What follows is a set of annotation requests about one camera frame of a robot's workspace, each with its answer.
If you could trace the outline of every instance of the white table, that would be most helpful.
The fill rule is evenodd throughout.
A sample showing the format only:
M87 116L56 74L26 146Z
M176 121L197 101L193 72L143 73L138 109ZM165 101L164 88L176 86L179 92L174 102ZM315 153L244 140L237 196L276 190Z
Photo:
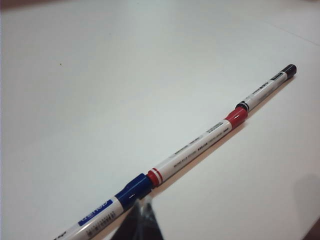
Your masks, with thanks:
M53 239L290 63L153 208L166 240L299 240L319 218L320 1L2 2L1 239Z

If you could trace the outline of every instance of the connected markers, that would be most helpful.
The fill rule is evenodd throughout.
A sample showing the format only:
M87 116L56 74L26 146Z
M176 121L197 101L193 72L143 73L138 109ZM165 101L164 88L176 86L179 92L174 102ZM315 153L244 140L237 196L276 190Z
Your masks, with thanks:
M292 78L296 72L297 68L295 65L290 64L286 66L243 101L238 103L235 110L230 112L225 119L159 163L148 171L147 174L141 173L138 175L130 181L123 190L85 216L74 226L57 236L54 240L92 239L123 212L130 209L137 199L142 199L150 193L152 189L161 185L214 143L227 135L231 130L243 123L248 113L255 106L261 103L286 80Z

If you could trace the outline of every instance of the dark object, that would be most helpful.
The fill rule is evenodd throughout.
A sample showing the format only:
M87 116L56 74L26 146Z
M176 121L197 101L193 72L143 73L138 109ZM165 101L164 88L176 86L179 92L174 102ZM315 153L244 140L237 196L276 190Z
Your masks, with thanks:
M287 79L290 79L296 74L297 67L293 64L289 64L284 69L282 69L281 72L285 72L286 75L288 76Z
M137 201L111 240L164 240L151 202Z
M152 183L150 179L141 173L131 182L129 182L124 189L118 192L115 197L121 203L124 211L131 208L136 199L142 199L145 195L151 192Z
M313 225L303 240L319 240L320 239L320 218Z

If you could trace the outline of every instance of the marker cap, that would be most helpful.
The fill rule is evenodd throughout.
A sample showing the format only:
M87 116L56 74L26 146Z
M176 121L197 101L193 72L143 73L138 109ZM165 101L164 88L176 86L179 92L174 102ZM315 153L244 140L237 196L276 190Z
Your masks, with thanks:
M237 105L235 110L230 112L225 120L228 120L231 123L232 129L235 129L246 120L247 116L247 110L245 110L242 106Z
M152 182L146 175L141 173L130 181L123 190L118 192L115 197L126 211L134 205L137 199L142 199L145 195L150 193L151 189Z
M287 75L287 80L292 78L297 73L297 67L293 64L289 64L281 72L285 72Z

